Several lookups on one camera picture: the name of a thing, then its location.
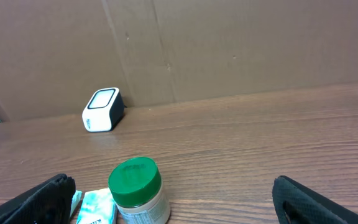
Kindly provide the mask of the long teal wipes pack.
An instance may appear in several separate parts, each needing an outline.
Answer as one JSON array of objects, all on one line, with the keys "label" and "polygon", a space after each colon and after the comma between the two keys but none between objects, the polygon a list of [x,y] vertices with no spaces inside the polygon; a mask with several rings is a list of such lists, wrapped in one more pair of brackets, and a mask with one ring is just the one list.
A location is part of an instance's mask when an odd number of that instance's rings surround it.
[{"label": "long teal wipes pack", "polygon": [[76,207],[78,206],[82,196],[82,191],[76,190],[71,200],[70,217],[73,215]]}]

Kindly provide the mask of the small teal tissue pack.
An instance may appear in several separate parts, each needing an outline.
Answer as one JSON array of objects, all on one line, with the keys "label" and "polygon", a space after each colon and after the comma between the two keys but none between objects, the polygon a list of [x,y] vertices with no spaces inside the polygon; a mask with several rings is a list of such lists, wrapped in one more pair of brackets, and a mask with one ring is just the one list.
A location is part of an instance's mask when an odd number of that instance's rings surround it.
[{"label": "small teal tissue pack", "polygon": [[86,192],[76,224],[116,224],[117,207],[108,188]]}]

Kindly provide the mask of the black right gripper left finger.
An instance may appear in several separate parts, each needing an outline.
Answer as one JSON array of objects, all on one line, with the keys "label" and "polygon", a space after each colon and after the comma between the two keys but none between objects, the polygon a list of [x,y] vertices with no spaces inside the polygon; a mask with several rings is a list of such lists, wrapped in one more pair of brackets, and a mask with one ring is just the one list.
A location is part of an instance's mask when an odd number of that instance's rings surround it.
[{"label": "black right gripper left finger", "polygon": [[58,174],[0,205],[0,224],[67,224],[75,180]]}]

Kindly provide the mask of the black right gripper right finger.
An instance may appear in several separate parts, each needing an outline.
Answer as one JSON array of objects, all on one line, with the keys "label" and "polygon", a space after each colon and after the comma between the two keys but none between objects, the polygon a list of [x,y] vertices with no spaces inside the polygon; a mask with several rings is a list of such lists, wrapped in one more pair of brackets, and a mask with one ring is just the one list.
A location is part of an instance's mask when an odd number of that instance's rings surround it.
[{"label": "black right gripper right finger", "polygon": [[358,214],[295,180],[274,180],[272,198],[280,224],[358,224]]}]

